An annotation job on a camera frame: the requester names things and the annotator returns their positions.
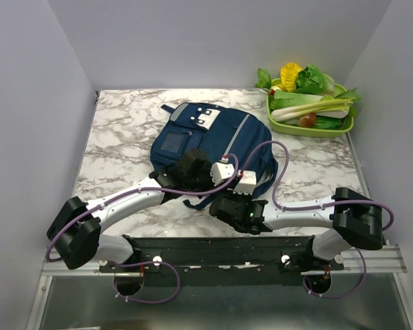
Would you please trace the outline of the navy blue student backpack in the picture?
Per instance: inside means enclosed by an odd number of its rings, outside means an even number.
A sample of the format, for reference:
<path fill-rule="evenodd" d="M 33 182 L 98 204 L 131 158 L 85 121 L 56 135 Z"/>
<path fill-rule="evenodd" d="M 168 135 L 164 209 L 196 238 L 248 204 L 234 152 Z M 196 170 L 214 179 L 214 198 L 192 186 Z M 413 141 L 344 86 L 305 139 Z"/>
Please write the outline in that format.
<path fill-rule="evenodd" d="M 209 161 L 221 160 L 232 153 L 239 160 L 239 168 L 253 171 L 257 184 L 253 197 L 264 194 L 274 183 L 278 163 L 274 158 L 270 142 L 272 135 L 266 125 L 254 115 L 239 109 L 221 107 L 209 103 L 185 102 L 176 108 L 162 105 L 170 117 L 151 146 L 150 161 L 155 179 L 163 188 L 181 191 L 207 191 L 204 184 L 195 184 L 190 177 L 188 183 L 182 178 L 171 180 L 164 174 L 190 149 L 202 150 Z"/>

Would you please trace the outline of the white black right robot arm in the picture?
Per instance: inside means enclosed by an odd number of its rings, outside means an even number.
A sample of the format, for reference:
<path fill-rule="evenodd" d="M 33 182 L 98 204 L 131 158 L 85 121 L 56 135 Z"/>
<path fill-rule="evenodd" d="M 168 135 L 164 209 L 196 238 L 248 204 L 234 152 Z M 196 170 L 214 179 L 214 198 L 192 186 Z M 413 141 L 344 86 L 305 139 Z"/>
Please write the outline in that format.
<path fill-rule="evenodd" d="M 210 205 L 209 214 L 237 232 L 252 235 L 285 228 L 324 228 L 302 254 L 304 264 L 316 270 L 350 248 L 380 250 L 383 208 L 349 188 L 337 188 L 328 197 L 282 205 L 233 193 L 221 195 Z"/>

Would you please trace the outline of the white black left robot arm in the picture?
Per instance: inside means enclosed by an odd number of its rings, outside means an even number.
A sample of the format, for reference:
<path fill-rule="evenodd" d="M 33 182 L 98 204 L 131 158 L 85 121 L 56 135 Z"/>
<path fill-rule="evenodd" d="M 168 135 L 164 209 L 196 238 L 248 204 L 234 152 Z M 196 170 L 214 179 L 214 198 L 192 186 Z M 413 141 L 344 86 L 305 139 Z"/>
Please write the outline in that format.
<path fill-rule="evenodd" d="M 64 204 L 47 230 L 49 248 L 70 270 L 93 259 L 109 259 L 125 272 L 138 266 L 133 241 L 104 234 L 117 222 L 147 208 L 159 206 L 181 195 L 208 194 L 213 188 L 212 162 L 198 148 L 177 162 L 154 170 L 130 188 L 110 196 L 83 201 L 72 197 Z"/>

